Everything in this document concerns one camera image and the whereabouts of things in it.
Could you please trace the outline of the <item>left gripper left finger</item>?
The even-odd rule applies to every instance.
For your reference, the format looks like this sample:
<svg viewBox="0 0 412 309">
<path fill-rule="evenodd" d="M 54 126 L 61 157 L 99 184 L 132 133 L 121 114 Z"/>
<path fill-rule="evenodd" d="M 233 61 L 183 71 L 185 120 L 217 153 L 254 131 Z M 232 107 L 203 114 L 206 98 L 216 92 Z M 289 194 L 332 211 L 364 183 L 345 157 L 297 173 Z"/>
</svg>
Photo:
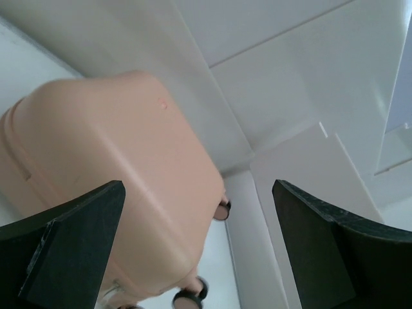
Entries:
<svg viewBox="0 0 412 309">
<path fill-rule="evenodd" d="M 126 190 L 110 181 L 1 227 L 1 308 L 94 308 Z"/>
</svg>

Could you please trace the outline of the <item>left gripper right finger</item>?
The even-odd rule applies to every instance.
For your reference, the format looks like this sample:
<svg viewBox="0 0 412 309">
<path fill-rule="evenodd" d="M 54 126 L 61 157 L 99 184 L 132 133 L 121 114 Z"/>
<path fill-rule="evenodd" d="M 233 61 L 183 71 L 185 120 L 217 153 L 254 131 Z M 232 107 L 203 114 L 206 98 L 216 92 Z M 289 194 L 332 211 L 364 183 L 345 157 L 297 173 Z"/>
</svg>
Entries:
<svg viewBox="0 0 412 309">
<path fill-rule="evenodd" d="M 411 232 L 366 219 L 285 180 L 272 188 L 303 308 L 411 308 Z"/>
</svg>

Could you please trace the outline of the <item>pink hard-shell suitcase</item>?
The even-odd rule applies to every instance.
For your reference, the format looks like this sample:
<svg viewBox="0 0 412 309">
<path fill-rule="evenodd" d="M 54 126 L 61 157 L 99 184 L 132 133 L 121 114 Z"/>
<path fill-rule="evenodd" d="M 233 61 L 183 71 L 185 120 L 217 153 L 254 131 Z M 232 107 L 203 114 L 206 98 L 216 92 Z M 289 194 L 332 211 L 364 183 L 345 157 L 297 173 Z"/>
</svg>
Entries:
<svg viewBox="0 0 412 309">
<path fill-rule="evenodd" d="M 136 308 L 178 289 L 201 308 L 198 264 L 213 220 L 228 218 L 223 179 L 153 75 L 130 71 L 43 84 L 1 117 L 1 192 L 25 217 L 112 180 L 126 189 L 99 301 Z"/>
</svg>

